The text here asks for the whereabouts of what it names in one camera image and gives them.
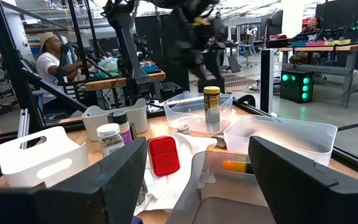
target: marker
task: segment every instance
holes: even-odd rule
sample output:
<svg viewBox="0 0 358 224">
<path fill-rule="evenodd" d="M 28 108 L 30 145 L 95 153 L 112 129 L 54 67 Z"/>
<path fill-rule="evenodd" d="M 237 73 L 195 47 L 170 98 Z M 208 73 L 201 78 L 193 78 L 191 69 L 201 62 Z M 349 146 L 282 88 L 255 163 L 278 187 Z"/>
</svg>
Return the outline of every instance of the marker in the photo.
<svg viewBox="0 0 358 224">
<path fill-rule="evenodd" d="M 222 168 L 231 172 L 240 172 L 244 174 L 254 174 L 250 163 L 237 161 L 223 161 Z"/>
</svg>

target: green light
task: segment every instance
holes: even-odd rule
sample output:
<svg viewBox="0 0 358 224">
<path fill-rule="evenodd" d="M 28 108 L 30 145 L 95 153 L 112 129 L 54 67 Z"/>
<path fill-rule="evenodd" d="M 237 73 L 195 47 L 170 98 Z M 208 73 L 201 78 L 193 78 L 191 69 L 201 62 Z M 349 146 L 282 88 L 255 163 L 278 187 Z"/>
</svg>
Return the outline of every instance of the green light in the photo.
<svg viewBox="0 0 358 224">
<path fill-rule="evenodd" d="M 288 75 L 283 75 L 283 81 L 287 81 L 288 80 Z"/>
</svg>

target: wooden table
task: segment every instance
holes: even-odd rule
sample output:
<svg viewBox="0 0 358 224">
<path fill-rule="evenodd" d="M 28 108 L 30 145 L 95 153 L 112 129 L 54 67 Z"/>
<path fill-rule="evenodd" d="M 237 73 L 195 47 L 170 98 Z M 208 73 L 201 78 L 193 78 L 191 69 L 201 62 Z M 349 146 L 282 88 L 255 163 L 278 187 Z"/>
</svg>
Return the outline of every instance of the wooden table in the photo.
<svg viewBox="0 0 358 224">
<path fill-rule="evenodd" d="M 231 115 L 231 123 L 235 123 L 242 116 L 244 116 L 246 114 L 247 114 L 247 112 L 245 112 L 237 107 L 233 107 L 233 112 Z M 143 136 L 148 139 L 148 138 L 156 138 L 159 136 L 172 136 L 175 133 L 174 129 L 169 128 L 167 119 L 164 116 L 149 119 L 148 125 L 149 125 L 148 131 L 146 131 L 142 134 L 138 134 L 139 137 Z M 210 134 L 205 134 L 205 133 L 193 133 L 193 135 L 196 137 L 210 137 L 211 136 Z M 99 142 L 90 141 L 86 131 L 77 131 L 74 133 L 68 133 L 68 137 L 79 145 L 86 142 L 86 149 L 88 150 L 89 165 L 92 165 L 103 158 L 102 151 L 99 146 Z M 332 168 L 338 172 L 342 172 L 342 173 L 347 174 L 353 178 L 358 179 L 358 172 L 338 163 L 337 161 L 335 161 L 333 159 L 331 159 L 329 166 L 330 166 L 330 168 Z M 9 187 L 9 185 L 7 184 L 4 176 L 2 176 L 0 178 L 0 188 L 7 188 L 7 187 Z M 143 219 L 143 222 L 145 224 L 159 224 L 159 223 L 165 223 L 165 220 L 169 217 L 169 213 L 165 213 L 162 210 L 144 211 L 139 214 L 139 217 L 141 217 L 141 219 Z"/>
<path fill-rule="evenodd" d="M 155 89 L 155 97 L 157 99 L 161 99 L 161 91 L 160 91 L 160 81 L 164 81 L 166 78 L 165 72 L 161 71 L 158 73 L 149 74 L 150 81 L 154 83 Z M 107 110 L 104 106 L 104 97 L 102 90 L 110 89 L 112 87 L 124 87 L 127 85 L 126 78 L 112 78 L 108 80 L 100 80 L 94 82 L 88 82 L 85 84 L 85 88 L 88 91 L 96 91 L 96 96 L 98 98 L 98 105 L 101 109 Z"/>
<path fill-rule="evenodd" d="M 331 52 L 334 51 L 333 46 L 325 47 L 283 47 L 280 48 L 283 52 L 283 65 L 282 68 L 286 70 L 294 69 L 292 64 L 288 63 L 288 53 L 295 50 L 296 52 L 308 52 L 308 58 L 312 57 L 313 52 Z M 315 84 L 327 85 L 327 86 L 339 86 L 342 88 L 341 107 L 347 108 L 350 100 L 350 96 L 353 93 L 358 93 L 358 85 L 353 84 L 354 67 L 356 65 L 356 54 L 358 53 L 358 44 L 337 46 L 335 48 L 337 52 L 348 52 L 345 67 L 327 66 L 327 65 L 296 65 L 297 70 L 303 70 L 307 72 L 318 72 L 330 75 L 340 75 L 344 77 L 343 83 L 332 82 L 329 80 L 315 80 Z"/>
</svg>

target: man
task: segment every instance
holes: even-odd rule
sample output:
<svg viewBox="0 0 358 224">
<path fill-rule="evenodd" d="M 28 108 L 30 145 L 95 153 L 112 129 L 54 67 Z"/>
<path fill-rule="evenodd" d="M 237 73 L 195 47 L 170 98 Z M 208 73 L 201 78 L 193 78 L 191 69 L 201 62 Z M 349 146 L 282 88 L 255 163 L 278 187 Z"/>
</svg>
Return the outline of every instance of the man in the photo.
<svg viewBox="0 0 358 224">
<path fill-rule="evenodd" d="M 309 19 L 308 27 L 300 32 L 298 35 L 295 36 L 296 38 L 300 38 L 305 36 L 309 32 L 318 31 L 320 29 L 321 18 L 320 17 L 312 17 Z M 314 40 L 316 38 L 317 34 L 315 35 L 309 35 L 309 40 Z M 317 57 L 317 53 L 313 53 L 313 59 Z M 307 52 L 297 52 L 295 55 L 292 55 L 290 57 L 290 63 L 306 63 L 308 59 L 308 53 Z"/>
<path fill-rule="evenodd" d="M 58 86 L 57 76 L 58 67 L 60 64 L 59 58 L 62 52 L 62 43 L 59 38 L 52 32 L 46 32 L 40 37 L 42 55 L 37 59 L 37 73 L 51 85 L 63 91 L 61 86 Z M 83 66 L 81 61 L 75 62 L 72 65 L 66 65 L 63 69 L 67 72 L 67 81 L 72 82 L 78 73 L 78 69 Z M 76 110 L 67 106 L 62 100 L 53 96 L 50 93 L 44 94 L 44 112 L 48 113 L 66 113 L 70 115 Z"/>
</svg>

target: red container lid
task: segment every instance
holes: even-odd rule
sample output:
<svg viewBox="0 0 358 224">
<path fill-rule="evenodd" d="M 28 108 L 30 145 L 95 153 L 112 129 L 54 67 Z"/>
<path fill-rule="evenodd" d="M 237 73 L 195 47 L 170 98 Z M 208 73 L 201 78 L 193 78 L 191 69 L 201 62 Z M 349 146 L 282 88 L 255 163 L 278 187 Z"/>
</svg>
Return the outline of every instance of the red container lid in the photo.
<svg viewBox="0 0 358 224">
<path fill-rule="evenodd" d="M 170 136 L 150 140 L 149 156 L 158 177 L 173 174 L 180 168 L 177 145 Z"/>
</svg>

